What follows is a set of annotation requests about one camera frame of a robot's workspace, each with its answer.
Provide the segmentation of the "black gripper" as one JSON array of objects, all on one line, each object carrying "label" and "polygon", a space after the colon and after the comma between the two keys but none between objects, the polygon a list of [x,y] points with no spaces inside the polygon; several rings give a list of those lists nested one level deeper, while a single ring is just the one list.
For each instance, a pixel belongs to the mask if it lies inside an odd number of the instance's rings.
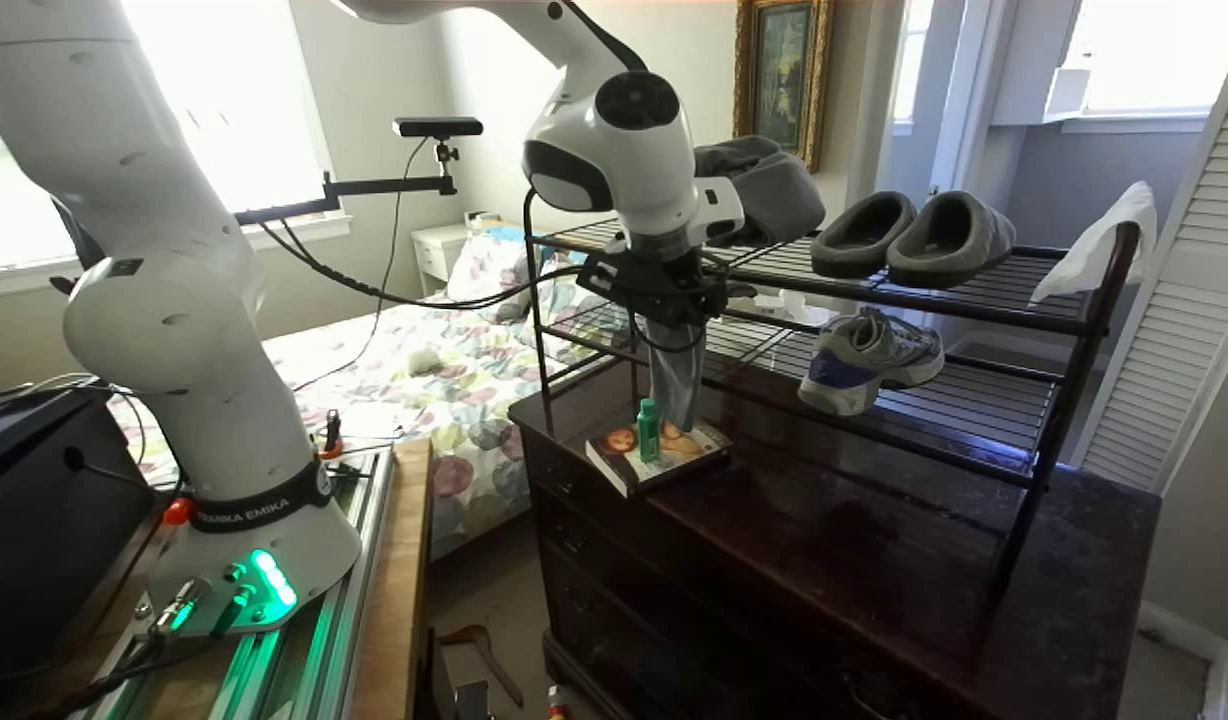
[{"label": "black gripper", "polygon": [[701,250],[598,250],[579,262],[576,285],[670,332],[701,332],[729,304],[726,278],[705,269]]}]

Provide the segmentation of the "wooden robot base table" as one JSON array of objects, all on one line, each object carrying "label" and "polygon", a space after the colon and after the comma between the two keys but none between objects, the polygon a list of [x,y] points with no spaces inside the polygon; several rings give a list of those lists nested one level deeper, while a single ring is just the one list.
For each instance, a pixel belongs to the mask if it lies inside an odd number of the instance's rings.
[{"label": "wooden robot base table", "polygon": [[159,670],[127,674],[70,711],[70,700],[111,674],[151,629],[144,577],[172,531],[144,522],[59,654],[0,720],[412,720],[426,658],[430,444],[352,451],[352,462],[362,567],[285,633],[189,641],[163,653]]}]

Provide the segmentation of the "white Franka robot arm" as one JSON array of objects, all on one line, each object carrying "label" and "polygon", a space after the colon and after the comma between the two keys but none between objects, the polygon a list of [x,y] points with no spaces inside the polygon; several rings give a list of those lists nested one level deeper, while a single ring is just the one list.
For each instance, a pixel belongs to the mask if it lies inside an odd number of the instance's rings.
[{"label": "white Franka robot arm", "polygon": [[[576,0],[335,0],[372,23],[483,6],[561,67],[525,143],[529,188],[612,210],[630,246],[689,272],[745,218],[732,181],[695,168],[677,86]],[[119,0],[0,0],[0,139],[102,246],[66,308],[66,344],[132,389],[163,427],[191,513],[158,565],[172,635],[290,625],[362,559],[296,399],[255,332],[254,244],[205,181]]]}]

